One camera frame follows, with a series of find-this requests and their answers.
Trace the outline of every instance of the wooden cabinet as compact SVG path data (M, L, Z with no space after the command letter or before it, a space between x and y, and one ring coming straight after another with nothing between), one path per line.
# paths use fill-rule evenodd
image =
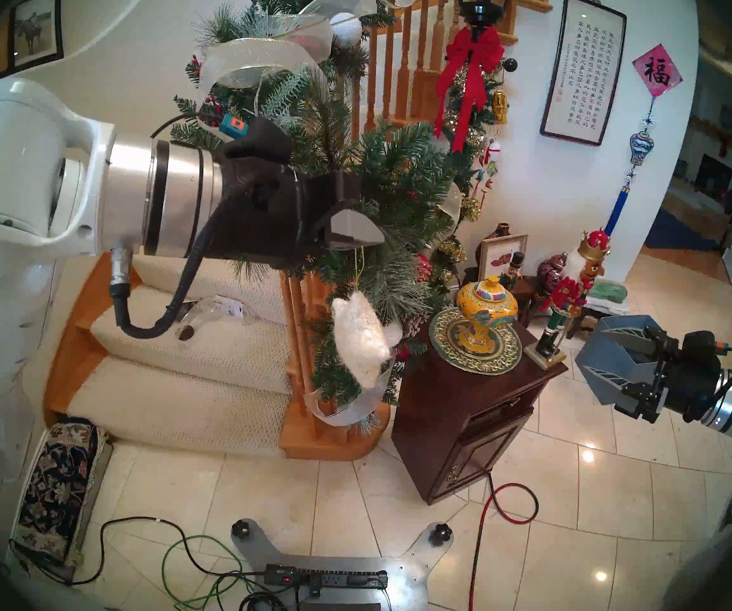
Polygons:
M536 341L513 324L522 347ZM405 376L392 440L411 479L434 503L485 477L533 414L545 384L566 371L543 371L523 355L507 374L471 374L444 362L429 342L424 366Z

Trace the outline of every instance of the small framed picture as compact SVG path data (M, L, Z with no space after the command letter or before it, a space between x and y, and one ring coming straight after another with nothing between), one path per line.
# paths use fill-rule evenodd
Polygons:
M10 71L63 58L60 0L23 0L10 10Z
M510 264L515 252L527 253L527 234L483 240L482 256L479 260L479 280L507 273L507 265Z

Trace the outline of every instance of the fireplace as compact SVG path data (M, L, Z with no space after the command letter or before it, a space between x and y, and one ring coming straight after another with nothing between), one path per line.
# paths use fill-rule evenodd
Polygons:
M728 184L731 183L732 168L708 155L702 156L700 169L696 172L694 187L712 199L722 203Z

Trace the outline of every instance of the green cable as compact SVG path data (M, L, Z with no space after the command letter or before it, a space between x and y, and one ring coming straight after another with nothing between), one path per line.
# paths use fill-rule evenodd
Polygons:
M240 578L236 577L233 579L233 582L231 582L229 585L227 585L224 589L219 590L219 582L222 582L223 576L218 576L216 578L216 582L213 583L213 586L210 588L210 591L207 593L207 595L200 595L197 598L191 598L189 600L180 600L177 598L174 593L171 591L171 588L168 587L168 582L165 580L165 561L168 560L168 554L171 554L171 550L173 550L178 545L184 544L186 541L190 541L192 539L196 538L209 538L211 541L215 542L215 544L219 545L222 550L227 552L230 556L232 556L235 559L235 562L239 565L239 572L243 571L243 566L241 564L241 561L239 560L239 557L236 556L228 547L226 547L221 541L217 540L216 538L213 538L211 536L208 536L207 534L194 534L193 536L186 537L184 539L180 538L175 544L168 547L167 551L165 552L165 555L162 557L162 585L165 587L165 591L168 592L168 595L174 600L177 607L184 607L184 608L190 608L192 611L204 611L205 607L208 604L208 600L212 598L213 596L216 596L216 599L219 599L219 596L222 595L224 592L229 590L232 586L234 586ZM253 587L250 585L249 582L245 581L245 585L247 585L247 591L249 593L253 593ZM194 603L198 605L198 603L201 602L201 606L193 606Z

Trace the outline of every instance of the red cable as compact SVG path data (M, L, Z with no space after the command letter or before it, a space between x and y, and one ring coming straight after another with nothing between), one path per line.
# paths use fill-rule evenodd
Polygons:
M507 521L510 521L510 523L514 523L516 525L524 525L527 523L530 523L530 521L533 521L535 519L536 515L539 514L539 500L535 496L535 493L530 490L527 486L524 484L518 484L515 482L511 482L509 484L503 484L499 488L494 489L493 487L493 479L491 477L491 474L487 474L487 481L491 484L491 496L487 498L487 501L485 501L485 508L482 510L482 518L479 519L479 534L476 537L476 551L473 553L473 570L470 575L470 594L468 598L468 611L473 611L473 587L476 584L476 566L479 562L479 547L482 544L482 528L485 527L485 515L487 514L487 509L491 506L491 502L495 504L496 510L498 510L498 513L504 517ZM498 505L498 501L496 501L496 494L500 492L500 490L504 490L505 488L509 486L518 486L519 488L522 488L526 490L528 493L530 493L530 497L533 498L533 501L535 502L535 512L533 512L533 515L528 517L527 519L513 519L510 515L507 515L504 510L502 510L501 506Z

